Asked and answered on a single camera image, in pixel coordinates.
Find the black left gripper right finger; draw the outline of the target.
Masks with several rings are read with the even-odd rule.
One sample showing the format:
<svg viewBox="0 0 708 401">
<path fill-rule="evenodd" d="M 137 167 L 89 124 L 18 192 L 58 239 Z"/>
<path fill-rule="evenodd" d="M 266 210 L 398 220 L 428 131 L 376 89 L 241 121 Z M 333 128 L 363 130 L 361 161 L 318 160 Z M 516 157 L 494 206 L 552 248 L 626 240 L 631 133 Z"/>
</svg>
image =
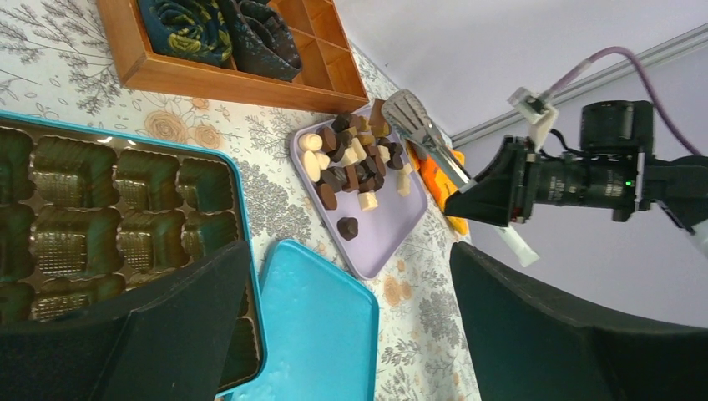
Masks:
<svg viewBox="0 0 708 401">
<path fill-rule="evenodd" d="M 449 266 L 482 399 L 706 399 L 704 328 L 586 301 L 465 242 Z"/>
</svg>

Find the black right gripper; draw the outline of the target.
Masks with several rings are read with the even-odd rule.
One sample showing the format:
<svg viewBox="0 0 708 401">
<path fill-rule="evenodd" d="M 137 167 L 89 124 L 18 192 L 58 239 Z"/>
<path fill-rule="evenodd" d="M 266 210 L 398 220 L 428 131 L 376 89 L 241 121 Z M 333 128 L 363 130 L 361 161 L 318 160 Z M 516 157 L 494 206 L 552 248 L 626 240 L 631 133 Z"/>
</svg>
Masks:
<svg viewBox="0 0 708 401">
<path fill-rule="evenodd" d="M 653 149 L 651 102 L 588 104 L 581 110 L 577 150 L 566 147 L 526 164 L 526 140 L 507 135 L 474 182 L 448 197 L 444 214 L 505 227 L 545 204 L 607 209 L 613 221 L 625 222 L 636 208 L 640 155 Z"/>
</svg>

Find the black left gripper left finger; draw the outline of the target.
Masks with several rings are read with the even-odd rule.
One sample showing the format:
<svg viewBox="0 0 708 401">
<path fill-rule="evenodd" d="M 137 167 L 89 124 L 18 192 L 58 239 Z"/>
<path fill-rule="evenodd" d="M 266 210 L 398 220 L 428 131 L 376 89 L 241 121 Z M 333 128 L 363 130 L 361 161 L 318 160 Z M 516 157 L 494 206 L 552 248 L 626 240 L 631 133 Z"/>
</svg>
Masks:
<svg viewBox="0 0 708 401">
<path fill-rule="evenodd" d="M 91 307 L 3 327 L 2 399 L 213 399 L 250 269 L 235 241 Z"/>
</svg>

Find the metal serving tongs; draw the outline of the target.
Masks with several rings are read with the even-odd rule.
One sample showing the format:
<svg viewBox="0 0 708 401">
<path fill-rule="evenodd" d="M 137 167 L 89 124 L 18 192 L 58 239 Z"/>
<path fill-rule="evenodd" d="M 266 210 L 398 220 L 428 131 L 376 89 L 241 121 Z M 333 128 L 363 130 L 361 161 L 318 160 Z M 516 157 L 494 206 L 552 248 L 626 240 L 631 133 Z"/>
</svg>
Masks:
<svg viewBox="0 0 708 401">
<path fill-rule="evenodd" d="M 397 129 L 405 139 L 413 142 L 425 154 L 430 156 L 437 166 L 447 175 L 457 188 L 466 187 L 474 178 L 457 161 L 451 149 L 443 139 L 440 129 L 433 123 L 421 100 L 408 89 L 400 89 L 391 95 L 381 108 L 386 122 Z M 528 219 L 532 201 L 525 200 L 528 191 L 523 188 L 529 183 L 531 168 L 540 161 L 540 154 L 534 151 L 534 145 L 526 140 L 526 164 L 523 180 L 518 186 L 516 206 L 512 221 L 505 227 L 494 226 L 507 246 L 513 251 L 522 266 L 529 266 L 540 259 L 539 254 L 511 227 L 513 223 L 523 223 Z"/>
</svg>

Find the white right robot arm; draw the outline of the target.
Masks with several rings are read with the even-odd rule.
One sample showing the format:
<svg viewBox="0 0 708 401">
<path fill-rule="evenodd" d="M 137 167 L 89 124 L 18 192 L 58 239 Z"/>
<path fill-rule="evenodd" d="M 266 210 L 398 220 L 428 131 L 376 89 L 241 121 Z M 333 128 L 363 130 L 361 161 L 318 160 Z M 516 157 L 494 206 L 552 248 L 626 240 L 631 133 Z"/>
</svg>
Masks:
<svg viewBox="0 0 708 401">
<path fill-rule="evenodd" d="M 648 101 L 586 105 L 580 148 L 556 156 L 508 135 L 476 185 L 451 195 L 444 212 L 505 227 L 528 221 L 537 204 L 607 209 L 617 222 L 656 204 L 706 252 L 707 158 L 658 159 L 654 114 Z"/>
</svg>

